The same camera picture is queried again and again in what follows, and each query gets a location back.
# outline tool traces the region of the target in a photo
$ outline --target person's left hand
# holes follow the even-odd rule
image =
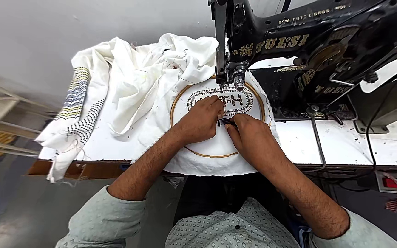
[[[216,123],[223,115],[223,102],[218,96],[205,97],[196,102],[169,132],[177,135],[183,146],[201,142],[215,136]]]

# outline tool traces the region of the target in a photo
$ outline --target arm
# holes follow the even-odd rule
[[[347,212],[319,189],[281,150],[270,127],[250,115],[235,115],[225,127],[240,154],[298,209],[319,248],[397,247],[397,242],[359,215]]]
[[[108,187],[108,192],[123,200],[143,200],[157,176],[182,147],[215,136],[216,122],[223,113],[223,102],[217,95],[198,101],[177,124]]]
[[[95,194],[71,219],[69,233],[57,247],[123,247],[140,229],[145,195],[157,176],[183,146],[215,136],[224,113],[218,96],[206,97],[110,186]]]

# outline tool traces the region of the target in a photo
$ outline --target white wall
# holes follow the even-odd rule
[[[268,16],[284,0],[250,2]],[[214,36],[207,0],[0,0],[0,84],[60,107],[77,51],[116,36],[145,45],[167,32]]]

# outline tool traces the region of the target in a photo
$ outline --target shirt sleeve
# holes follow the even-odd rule
[[[358,214],[345,210],[350,216],[350,228],[345,234],[334,239],[322,239],[311,234],[311,248],[397,248],[396,240],[388,234]]]
[[[145,200],[125,201],[103,187],[70,219],[68,234],[56,248],[125,247],[125,238],[140,230]]]

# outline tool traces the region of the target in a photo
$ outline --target white table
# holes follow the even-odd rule
[[[83,151],[76,157],[77,161],[124,161],[134,147],[130,136],[113,137],[108,123],[113,119],[115,105],[111,102],[116,86],[110,85],[104,107],[99,115],[90,139]],[[365,135],[355,131],[353,121],[344,121],[339,125],[336,121],[316,121],[318,133],[328,165],[370,166],[372,160]],[[321,159],[315,135],[310,121],[277,122],[277,132],[281,147],[289,159],[298,165],[320,165]],[[133,125],[133,130],[139,130],[139,122]],[[388,126],[388,134],[370,135],[373,151],[378,165],[397,166],[397,121]],[[52,160],[55,151],[43,148],[39,159]]]

